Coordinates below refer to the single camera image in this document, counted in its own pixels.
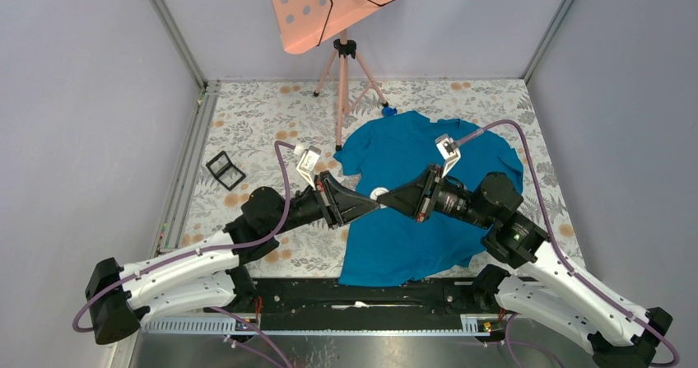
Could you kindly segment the round white pin badge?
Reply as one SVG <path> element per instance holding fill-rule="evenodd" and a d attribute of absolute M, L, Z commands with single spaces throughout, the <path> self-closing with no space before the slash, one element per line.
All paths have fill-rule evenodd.
<path fill-rule="evenodd" d="M 371 191 L 371 193 L 370 193 L 370 198 L 371 198 L 372 200 L 377 201 L 378 198 L 379 198 L 381 195 L 384 195 L 384 194 L 386 194 L 386 193 L 388 193 L 388 192 L 389 192 L 389 189 L 387 189 L 387 188 L 385 188 L 385 187 L 376 187 L 376 188 L 374 188 L 374 189 Z"/>

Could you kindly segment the blue t-shirt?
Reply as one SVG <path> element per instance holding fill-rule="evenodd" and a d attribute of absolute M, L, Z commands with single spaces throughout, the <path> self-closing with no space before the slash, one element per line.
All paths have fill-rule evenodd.
<path fill-rule="evenodd" d="M 477 130 L 462 119 L 432 122 L 416 111 L 375 119 L 359 127 L 334 156 L 346 176 L 361 178 L 356 191 L 369 195 L 413 181 L 428 165 L 442 164 L 435 140 L 443 135 L 460 139 Z M 517 191 L 524 186 L 524 167 L 516 150 L 499 135 L 486 132 L 462 148 L 462 157 L 449 172 L 473 190 L 486 174 L 502 172 Z M 339 282 L 348 286 L 399 286 L 455 265 L 468 266 L 483 252 L 486 231 L 440 213 L 419 223 L 381 208 L 354 220 Z"/>

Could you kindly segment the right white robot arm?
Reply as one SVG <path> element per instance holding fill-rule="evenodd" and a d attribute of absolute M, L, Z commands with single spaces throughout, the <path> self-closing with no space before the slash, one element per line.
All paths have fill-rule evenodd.
<path fill-rule="evenodd" d="M 469 191 L 437 165 L 377 197 L 418 222 L 438 212 L 483 228 L 488 264 L 472 286 L 473 304 L 523 314 L 575 342 L 599 367 L 653 367 L 672 316 L 618 295 L 558 253 L 548 232 L 519 212 L 522 196 L 509 177 L 487 174 Z"/>

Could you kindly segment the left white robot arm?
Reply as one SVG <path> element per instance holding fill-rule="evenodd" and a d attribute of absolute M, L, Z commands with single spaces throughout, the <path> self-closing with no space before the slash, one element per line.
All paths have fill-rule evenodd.
<path fill-rule="evenodd" d="M 246 266 L 276 249 L 277 235 L 319 220 L 345 226 L 378 208 L 327 171 L 293 195 L 255 189 L 239 217 L 193 245 L 138 263 L 97 263 L 85 290 L 88 330 L 106 345 L 163 315 L 229 305 L 247 310 L 258 293 Z"/>

